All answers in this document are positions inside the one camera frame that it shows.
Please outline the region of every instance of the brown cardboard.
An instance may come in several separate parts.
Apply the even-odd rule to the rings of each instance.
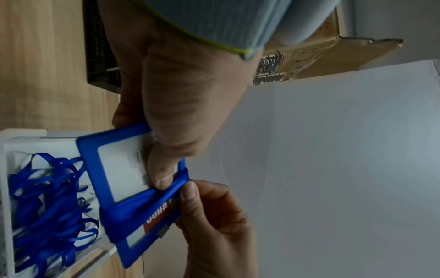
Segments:
[[[344,22],[340,18],[335,10],[301,44],[285,46],[275,40],[269,41],[252,85],[356,71],[403,44],[401,39],[375,41],[343,37]]]

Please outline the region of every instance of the wooden table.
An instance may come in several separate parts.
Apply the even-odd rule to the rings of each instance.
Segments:
[[[0,0],[0,129],[112,128],[114,93],[86,81],[81,0]],[[94,278],[141,278],[113,255]]]

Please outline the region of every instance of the red label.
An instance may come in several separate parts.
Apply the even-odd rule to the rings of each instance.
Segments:
[[[150,216],[150,218],[143,224],[143,230],[145,234],[148,234],[154,226],[156,226],[160,221],[165,219],[171,212],[170,200],[160,206],[156,212]]]

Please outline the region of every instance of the white container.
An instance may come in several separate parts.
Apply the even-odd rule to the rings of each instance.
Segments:
[[[14,201],[10,199],[8,191],[8,176],[19,171],[23,163],[26,162],[26,157],[30,157],[30,154],[49,153],[54,157],[69,159],[79,156],[75,139],[86,134],[90,134],[90,132],[48,131],[44,129],[7,129],[0,131],[0,214],[3,215],[3,223],[1,223],[0,218],[0,229],[2,230],[0,232],[0,253],[6,256],[6,270],[2,273],[2,265],[0,265],[0,277],[6,274],[8,278],[33,278],[37,274],[34,267],[15,273],[11,217],[14,211]],[[80,179],[80,185],[89,184],[90,180],[87,173],[84,173]],[[91,208],[93,209],[91,213],[98,217],[99,204],[97,200],[93,201]],[[77,253],[75,263],[63,269],[54,278],[70,269],[75,269],[77,277],[85,278],[109,259],[114,252],[116,252],[116,248],[108,241],[104,230],[100,227],[99,239],[87,249]]]

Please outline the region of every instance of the fingernail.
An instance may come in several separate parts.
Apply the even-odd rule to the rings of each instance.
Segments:
[[[196,184],[192,181],[187,182],[180,190],[180,194],[185,201],[194,199],[197,196]]]
[[[171,174],[169,176],[164,177],[163,179],[161,179],[159,181],[159,183],[157,184],[157,189],[165,190],[168,187],[170,187],[170,185],[172,183],[173,183],[173,175]]]

